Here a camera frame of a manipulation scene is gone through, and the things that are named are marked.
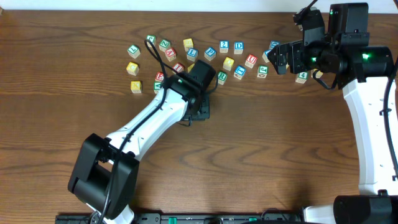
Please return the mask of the red E block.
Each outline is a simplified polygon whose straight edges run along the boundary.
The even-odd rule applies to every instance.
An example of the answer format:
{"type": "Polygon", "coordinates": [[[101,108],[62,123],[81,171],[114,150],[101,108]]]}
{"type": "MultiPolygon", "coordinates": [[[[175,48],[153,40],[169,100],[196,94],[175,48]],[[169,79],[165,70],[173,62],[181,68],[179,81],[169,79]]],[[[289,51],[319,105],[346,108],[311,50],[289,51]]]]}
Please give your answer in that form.
{"type": "Polygon", "coordinates": [[[162,72],[157,72],[155,76],[155,81],[156,82],[163,82],[164,80],[164,74],[162,72]]]}

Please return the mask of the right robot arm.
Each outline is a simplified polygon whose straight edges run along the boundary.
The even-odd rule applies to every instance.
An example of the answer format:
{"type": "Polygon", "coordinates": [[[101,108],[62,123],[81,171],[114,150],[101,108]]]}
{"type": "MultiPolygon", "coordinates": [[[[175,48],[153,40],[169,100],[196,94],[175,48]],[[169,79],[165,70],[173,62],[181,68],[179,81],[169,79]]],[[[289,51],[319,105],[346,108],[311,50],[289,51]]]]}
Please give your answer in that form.
{"type": "Polygon", "coordinates": [[[301,40],[272,45],[276,72],[332,73],[327,90],[343,92],[359,157],[359,194],[303,209],[305,223],[397,222],[397,59],[386,46],[371,46],[368,4],[333,4],[325,21],[313,4],[294,14],[301,40]]]}

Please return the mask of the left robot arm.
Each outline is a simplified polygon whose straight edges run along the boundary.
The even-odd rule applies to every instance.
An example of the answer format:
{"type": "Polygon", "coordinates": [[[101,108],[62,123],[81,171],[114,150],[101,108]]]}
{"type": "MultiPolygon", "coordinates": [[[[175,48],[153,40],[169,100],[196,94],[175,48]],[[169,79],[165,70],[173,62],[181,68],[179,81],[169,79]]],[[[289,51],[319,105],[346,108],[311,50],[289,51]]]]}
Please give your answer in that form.
{"type": "Polygon", "coordinates": [[[129,202],[141,159],[175,123],[209,118],[208,87],[215,78],[215,69],[198,60],[189,73],[165,78],[155,98],[123,127],[83,141],[68,190],[93,209],[89,223],[132,223],[129,202]]]}

